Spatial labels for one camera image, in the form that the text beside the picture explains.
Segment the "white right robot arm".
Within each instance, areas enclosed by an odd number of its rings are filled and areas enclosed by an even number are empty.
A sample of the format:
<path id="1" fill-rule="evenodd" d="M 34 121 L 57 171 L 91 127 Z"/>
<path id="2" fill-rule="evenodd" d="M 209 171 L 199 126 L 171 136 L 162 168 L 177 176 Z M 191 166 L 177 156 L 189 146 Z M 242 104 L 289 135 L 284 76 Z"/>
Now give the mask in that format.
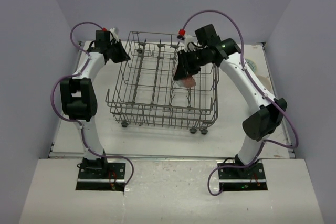
<path id="1" fill-rule="evenodd" d="M 252 163 L 257 160 L 263 141 L 281 124 L 287 102 L 283 98 L 277 99 L 265 88 L 233 39 L 220 39 L 212 24 L 197 29 L 195 35 L 197 43 L 184 29 L 178 32 L 177 38 L 183 42 L 184 48 L 177 53 L 178 64 L 173 80 L 179 86 L 194 87 L 194 76 L 202 66 L 211 63 L 234 83 L 250 109 L 250 116 L 242 122 L 246 136 L 234 165 L 235 174 L 246 178 L 253 172 Z"/>

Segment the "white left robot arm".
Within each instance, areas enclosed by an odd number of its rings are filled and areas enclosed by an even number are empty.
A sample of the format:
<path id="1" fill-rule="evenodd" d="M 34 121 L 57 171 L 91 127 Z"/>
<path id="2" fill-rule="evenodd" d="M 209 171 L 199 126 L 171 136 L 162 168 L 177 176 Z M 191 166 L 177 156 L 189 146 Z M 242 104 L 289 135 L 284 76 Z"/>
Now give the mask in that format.
<path id="1" fill-rule="evenodd" d="M 87 53 L 86 61 L 73 76 L 60 81 L 61 104 L 63 113 L 74 122 L 82 140 L 82 168 L 90 169 L 97 178 L 104 178 L 108 175 L 109 165 L 95 123 L 98 102 L 93 81 L 109 60 L 121 63 L 130 60 L 130 57 L 118 38 L 116 28 L 97 30 Z"/>

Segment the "floral white bowl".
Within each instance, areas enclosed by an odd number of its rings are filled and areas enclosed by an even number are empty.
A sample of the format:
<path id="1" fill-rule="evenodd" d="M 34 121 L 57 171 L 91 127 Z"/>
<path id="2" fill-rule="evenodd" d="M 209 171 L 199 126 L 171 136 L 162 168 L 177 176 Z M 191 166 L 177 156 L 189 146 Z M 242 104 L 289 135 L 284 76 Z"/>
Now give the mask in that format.
<path id="1" fill-rule="evenodd" d="M 256 63 L 254 61 L 250 60 L 250 59 L 246 59 L 246 63 L 248 64 L 248 66 L 252 70 L 252 72 L 254 74 L 256 74 L 257 71 L 258 71 Z"/>

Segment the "grey wire dish rack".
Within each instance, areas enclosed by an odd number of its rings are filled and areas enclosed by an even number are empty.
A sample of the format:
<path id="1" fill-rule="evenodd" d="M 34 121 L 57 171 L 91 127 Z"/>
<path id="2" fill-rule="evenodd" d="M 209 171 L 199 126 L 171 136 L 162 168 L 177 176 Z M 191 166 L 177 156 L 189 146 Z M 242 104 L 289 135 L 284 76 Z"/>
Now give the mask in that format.
<path id="1" fill-rule="evenodd" d="M 173 77 L 177 53 L 174 34 L 131 31 L 124 44 L 130 60 L 118 71 L 106 103 L 122 127 L 129 125 L 187 129 L 205 135 L 218 118 L 219 70 L 206 65 L 194 76 L 196 86 L 180 87 Z"/>

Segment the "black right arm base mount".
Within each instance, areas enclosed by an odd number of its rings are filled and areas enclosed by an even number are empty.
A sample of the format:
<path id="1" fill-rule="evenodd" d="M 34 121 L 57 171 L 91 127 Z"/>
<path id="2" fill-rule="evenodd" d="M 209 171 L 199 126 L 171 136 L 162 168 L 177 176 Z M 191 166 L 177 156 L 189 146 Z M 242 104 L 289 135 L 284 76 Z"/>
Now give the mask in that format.
<path id="1" fill-rule="evenodd" d="M 221 191 L 268 190 L 263 163 L 258 161 L 247 169 L 225 168 L 218 171 Z"/>

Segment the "beige white bowl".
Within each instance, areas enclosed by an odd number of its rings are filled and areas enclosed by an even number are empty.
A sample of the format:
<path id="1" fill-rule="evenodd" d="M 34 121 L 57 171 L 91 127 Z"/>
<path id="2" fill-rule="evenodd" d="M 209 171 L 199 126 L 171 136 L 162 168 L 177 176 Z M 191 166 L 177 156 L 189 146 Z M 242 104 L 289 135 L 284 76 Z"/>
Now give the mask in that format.
<path id="1" fill-rule="evenodd" d="M 263 84 L 263 86 L 264 86 L 269 92 L 273 92 L 271 82 L 269 81 L 269 79 L 268 79 L 267 77 L 264 77 L 264 76 L 261 76 L 261 75 L 257 75 L 257 78 L 259 79 L 259 81 Z"/>

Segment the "pink rimmed white bowl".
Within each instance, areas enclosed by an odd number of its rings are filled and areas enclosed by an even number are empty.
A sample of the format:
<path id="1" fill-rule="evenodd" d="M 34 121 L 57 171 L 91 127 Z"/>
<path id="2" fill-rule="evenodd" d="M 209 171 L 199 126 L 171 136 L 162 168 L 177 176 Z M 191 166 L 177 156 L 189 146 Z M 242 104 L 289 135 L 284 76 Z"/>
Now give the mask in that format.
<path id="1" fill-rule="evenodd" d="M 181 80 L 176 80 L 176 84 L 179 87 L 192 88 L 192 87 L 196 86 L 196 81 L 193 78 L 193 76 L 188 76 L 188 77 L 183 78 Z"/>

